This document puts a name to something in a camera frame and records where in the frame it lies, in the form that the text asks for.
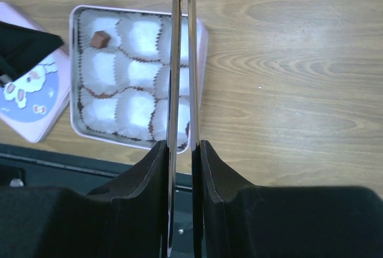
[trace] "cartoon character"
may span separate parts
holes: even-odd
[[[28,93],[40,91],[45,83],[46,75],[51,72],[57,72],[57,65],[54,59],[48,56],[18,80],[5,85],[3,89],[5,100],[15,101],[19,108],[24,108]]]

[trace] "metal rod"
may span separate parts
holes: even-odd
[[[183,0],[172,1],[172,39],[169,74],[168,127],[168,237],[167,256],[171,256],[174,231],[175,173],[177,164],[178,106],[180,102],[181,23]]]
[[[188,24],[189,24],[189,84],[190,84],[190,145],[192,165],[195,162],[200,163],[200,141],[199,141],[199,100],[198,100],[198,80],[197,80],[197,18],[196,18],[196,0],[187,0],[188,2]],[[172,39],[171,39],[171,70],[169,74],[169,104],[168,104],[168,128],[166,135],[166,144],[168,147],[169,172],[168,172],[168,235],[166,255],[170,257],[173,244],[174,231],[174,196],[175,196],[175,173],[177,165],[177,133],[178,133],[178,108],[180,97],[180,63],[181,63],[181,24],[182,24],[182,4],[183,0],[172,1]],[[193,200],[202,203],[202,197],[199,197],[198,191],[193,191]],[[202,218],[202,204],[196,207],[196,215]],[[194,220],[197,237],[203,235],[203,221]],[[194,249],[197,249],[195,257],[200,257],[201,239],[194,238]]]
[[[193,176],[193,248],[194,257],[201,258],[203,239],[203,195],[199,138],[196,0],[187,0],[187,6],[189,23],[190,147],[191,174]]]

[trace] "cartoon sticker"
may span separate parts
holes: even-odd
[[[20,122],[35,122],[54,107],[58,90],[57,65],[49,55],[18,80],[4,86],[0,111]]]

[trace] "pink box lid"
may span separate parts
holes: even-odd
[[[0,21],[45,31],[15,6],[0,2]],[[70,60],[60,48],[18,80],[0,87],[0,119],[30,142],[42,140],[69,102]]]

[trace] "black cloth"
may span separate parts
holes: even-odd
[[[160,141],[86,196],[62,187],[0,187],[0,258],[160,257],[167,166]]]
[[[364,187],[253,185],[201,142],[208,257],[383,257],[383,201]]]
[[[63,44],[57,35],[0,22],[0,76],[18,79]]]

